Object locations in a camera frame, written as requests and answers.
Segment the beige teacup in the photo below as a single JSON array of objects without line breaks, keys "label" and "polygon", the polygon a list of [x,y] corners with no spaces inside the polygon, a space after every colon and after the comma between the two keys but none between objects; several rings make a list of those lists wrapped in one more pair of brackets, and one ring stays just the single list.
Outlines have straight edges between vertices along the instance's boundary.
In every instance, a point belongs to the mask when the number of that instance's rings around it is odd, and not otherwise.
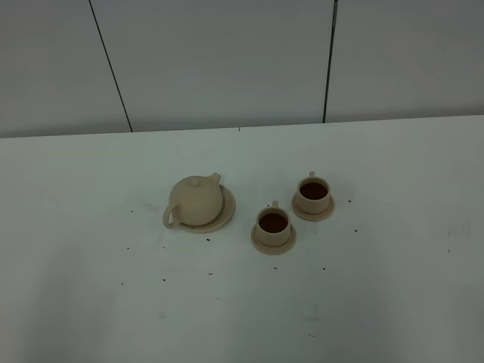
[{"label": "beige teacup", "polygon": [[255,237],[264,246],[279,247],[290,239],[288,214],[274,200],[271,206],[264,208],[256,217]]},{"label": "beige teacup", "polygon": [[311,171],[298,184],[296,205],[306,214],[318,215],[329,209],[330,197],[330,185]]}]

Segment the beige cup saucer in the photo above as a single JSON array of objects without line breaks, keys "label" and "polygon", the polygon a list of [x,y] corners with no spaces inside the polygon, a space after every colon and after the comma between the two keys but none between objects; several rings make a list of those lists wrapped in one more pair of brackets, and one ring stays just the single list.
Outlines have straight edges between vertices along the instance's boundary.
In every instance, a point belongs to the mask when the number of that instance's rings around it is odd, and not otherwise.
[{"label": "beige cup saucer", "polygon": [[316,214],[311,214],[311,213],[303,212],[296,205],[296,195],[294,194],[293,197],[292,197],[292,200],[291,200],[291,207],[292,207],[294,213],[298,217],[300,217],[301,219],[304,219],[304,220],[307,220],[307,221],[310,221],[310,222],[318,222],[318,221],[325,220],[325,219],[327,219],[331,216],[331,214],[334,211],[335,202],[334,202],[333,197],[330,196],[329,205],[324,211],[322,211],[320,213],[316,213]]},{"label": "beige cup saucer", "polygon": [[290,251],[296,243],[296,229],[292,224],[279,232],[268,232],[256,223],[251,231],[253,246],[266,255],[281,255]]}]

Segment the far beige teacup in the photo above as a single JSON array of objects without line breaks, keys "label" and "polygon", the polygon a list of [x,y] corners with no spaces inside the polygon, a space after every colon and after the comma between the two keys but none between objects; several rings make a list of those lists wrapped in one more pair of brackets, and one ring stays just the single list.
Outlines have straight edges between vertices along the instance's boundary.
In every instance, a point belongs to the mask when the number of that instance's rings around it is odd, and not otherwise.
[{"label": "far beige teacup", "polygon": [[318,215],[329,209],[330,197],[330,185],[311,171],[298,184],[296,205],[306,214]]}]

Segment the far beige cup saucer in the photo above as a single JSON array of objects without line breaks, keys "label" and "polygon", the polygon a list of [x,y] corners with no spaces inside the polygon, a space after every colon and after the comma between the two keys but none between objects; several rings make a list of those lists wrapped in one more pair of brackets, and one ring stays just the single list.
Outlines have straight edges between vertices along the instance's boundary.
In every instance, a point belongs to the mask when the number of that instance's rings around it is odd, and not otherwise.
[{"label": "far beige cup saucer", "polygon": [[307,220],[307,221],[310,221],[310,222],[318,222],[318,221],[325,220],[325,219],[327,219],[331,216],[331,214],[334,211],[335,202],[334,202],[333,197],[330,196],[329,205],[324,211],[322,211],[320,213],[316,213],[316,214],[311,214],[311,213],[303,212],[296,205],[296,195],[294,194],[293,197],[292,197],[292,200],[291,200],[291,207],[292,207],[294,213],[298,217],[300,217],[301,219],[304,219],[304,220]]}]

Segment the beige teapot saucer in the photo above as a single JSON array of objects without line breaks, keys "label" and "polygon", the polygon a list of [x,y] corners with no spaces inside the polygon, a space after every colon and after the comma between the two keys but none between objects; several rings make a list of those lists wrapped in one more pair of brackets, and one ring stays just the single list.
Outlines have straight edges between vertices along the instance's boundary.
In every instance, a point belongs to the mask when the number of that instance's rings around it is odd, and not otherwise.
[{"label": "beige teapot saucer", "polygon": [[209,233],[212,231],[216,231],[220,229],[222,226],[224,226],[233,216],[236,203],[235,203],[233,194],[224,185],[221,185],[221,189],[222,189],[222,195],[224,198],[223,200],[224,203],[223,203],[222,211],[213,221],[211,221],[206,225],[201,225],[198,227],[190,227],[188,225],[180,224],[176,228],[181,228],[186,231],[191,231],[193,233]]}]

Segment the near beige cup saucer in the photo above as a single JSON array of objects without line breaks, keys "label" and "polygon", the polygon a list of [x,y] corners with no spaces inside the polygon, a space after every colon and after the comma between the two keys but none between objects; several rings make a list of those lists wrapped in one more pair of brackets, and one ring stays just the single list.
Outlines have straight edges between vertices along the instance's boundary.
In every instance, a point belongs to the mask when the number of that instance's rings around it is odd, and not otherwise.
[{"label": "near beige cup saucer", "polygon": [[290,251],[296,243],[296,229],[292,224],[279,232],[268,232],[256,223],[251,231],[253,246],[266,255],[281,255]]}]

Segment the beige ceramic teapot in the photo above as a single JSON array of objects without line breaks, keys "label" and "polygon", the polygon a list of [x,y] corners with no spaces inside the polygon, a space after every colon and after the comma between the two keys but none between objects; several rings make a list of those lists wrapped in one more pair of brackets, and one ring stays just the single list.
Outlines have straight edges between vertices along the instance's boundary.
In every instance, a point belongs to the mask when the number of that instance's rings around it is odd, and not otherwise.
[{"label": "beige ceramic teapot", "polygon": [[170,192],[163,224],[173,229],[180,224],[198,227],[213,221],[224,203],[220,180],[220,174],[214,172],[209,176],[193,175],[179,181]]}]

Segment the near beige teacup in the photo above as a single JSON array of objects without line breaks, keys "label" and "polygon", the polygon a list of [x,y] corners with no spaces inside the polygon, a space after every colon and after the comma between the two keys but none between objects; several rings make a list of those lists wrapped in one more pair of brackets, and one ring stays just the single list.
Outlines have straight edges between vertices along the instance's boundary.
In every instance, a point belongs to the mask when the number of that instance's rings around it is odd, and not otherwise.
[{"label": "near beige teacup", "polygon": [[264,246],[279,247],[290,239],[288,214],[274,200],[271,206],[264,208],[256,217],[255,237]]}]

